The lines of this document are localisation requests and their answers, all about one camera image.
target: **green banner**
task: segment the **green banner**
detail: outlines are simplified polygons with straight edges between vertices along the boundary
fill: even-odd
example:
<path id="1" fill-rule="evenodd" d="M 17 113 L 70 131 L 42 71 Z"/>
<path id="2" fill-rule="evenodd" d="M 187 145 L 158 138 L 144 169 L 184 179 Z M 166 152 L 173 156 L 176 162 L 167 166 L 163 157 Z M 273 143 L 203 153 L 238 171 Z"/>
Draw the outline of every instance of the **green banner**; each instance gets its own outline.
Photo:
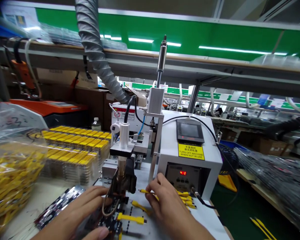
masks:
<path id="1" fill-rule="evenodd" d="M 74 11 L 37 8 L 38 20 L 52 26 L 78 31 Z M 262 54 L 234 52 L 249 50 L 272 52 L 281 29 L 238 26 L 207 22 L 137 17 L 99 13 L 100 34 L 121 37 L 129 49 L 158 52 L 163 36 L 168 52 L 251 61 Z M 153 40 L 152 43 L 129 41 L 128 38 Z M 285 30 L 276 52 L 300 57 L 300 31 Z"/>

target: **factory floor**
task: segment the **factory floor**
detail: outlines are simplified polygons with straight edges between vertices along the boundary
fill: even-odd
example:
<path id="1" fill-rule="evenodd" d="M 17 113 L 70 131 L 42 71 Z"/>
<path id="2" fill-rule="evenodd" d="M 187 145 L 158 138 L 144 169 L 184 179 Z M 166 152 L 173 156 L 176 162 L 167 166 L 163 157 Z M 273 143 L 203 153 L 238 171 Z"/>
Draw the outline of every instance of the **factory floor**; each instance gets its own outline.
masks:
<path id="1" fill-rule="evenodd" d="M 222 224 L 229 229 L 235 240 L 267 239 L 265 234 L 252 223 L 250 217 L 260 219 L 278 240 L 300 240 L 299 230 L 252 189 L 250 184 L 241 179 L 237 199 L 231 206 L 222 209 L 222 206 L 229 203 L 234 195 L 234 192 L 217 183 L 211 201 L 217 207 Z"/>

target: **screen bezel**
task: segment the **screen bezel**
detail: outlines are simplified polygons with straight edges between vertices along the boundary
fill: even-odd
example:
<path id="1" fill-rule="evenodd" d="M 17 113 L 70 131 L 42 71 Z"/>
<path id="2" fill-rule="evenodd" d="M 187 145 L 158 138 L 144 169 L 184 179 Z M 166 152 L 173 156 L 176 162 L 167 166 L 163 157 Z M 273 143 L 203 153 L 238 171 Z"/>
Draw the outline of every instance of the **screen bezel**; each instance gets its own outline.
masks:
<path id="1" fill-rule="evenodd" d="M 184 119 L 177 119 L 177 139 L 184 140 L 184 141 L 192 141 L 192 142 L 199 142 L 204 143 L 203 133 L 202 133 L 202 126 L 201 123 L 195 120 L 184 120 Z M 195 125 L 198 130 L 198 137 L 189 136 L 189 135 L 182 135 L 181 128 L 182 124 L 190 124 Z"/>

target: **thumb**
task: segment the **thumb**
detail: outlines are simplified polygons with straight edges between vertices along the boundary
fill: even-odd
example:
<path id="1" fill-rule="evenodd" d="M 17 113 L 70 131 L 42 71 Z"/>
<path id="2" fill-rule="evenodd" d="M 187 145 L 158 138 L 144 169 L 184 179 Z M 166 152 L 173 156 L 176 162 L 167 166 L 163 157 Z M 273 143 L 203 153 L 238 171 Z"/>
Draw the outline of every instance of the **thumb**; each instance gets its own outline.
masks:
<path id="1" fill-rule="evenodd" d="M 99 227 L 91 231 L 85 238 L 82 240 L 103 240 L 108 236 L 109 230 L 106 227 Z"/>

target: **metal shelf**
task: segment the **metal shelf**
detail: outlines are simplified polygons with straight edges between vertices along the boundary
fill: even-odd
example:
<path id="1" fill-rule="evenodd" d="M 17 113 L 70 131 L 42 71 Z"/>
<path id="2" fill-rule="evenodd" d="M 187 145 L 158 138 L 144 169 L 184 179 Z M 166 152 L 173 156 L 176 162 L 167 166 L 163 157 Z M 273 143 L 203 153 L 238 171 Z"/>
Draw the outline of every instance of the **metal shelf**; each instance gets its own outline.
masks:
<path id="1" fill-rule="evenodd" d="M 20 56 L 24 57 L 24 42 Z M 6 64 L 0 40 L 0 64 Z M 158 54 L 105 49 L 117 76 L 157 79 Z M 32 67 L 84 71 L 83 47 L 33 43 L 29 56 Z M 216 61 L 189 56 L 167 56 L 161 81 L 267 93 L 300 98 L 300 71 L 239 62 Z"/>

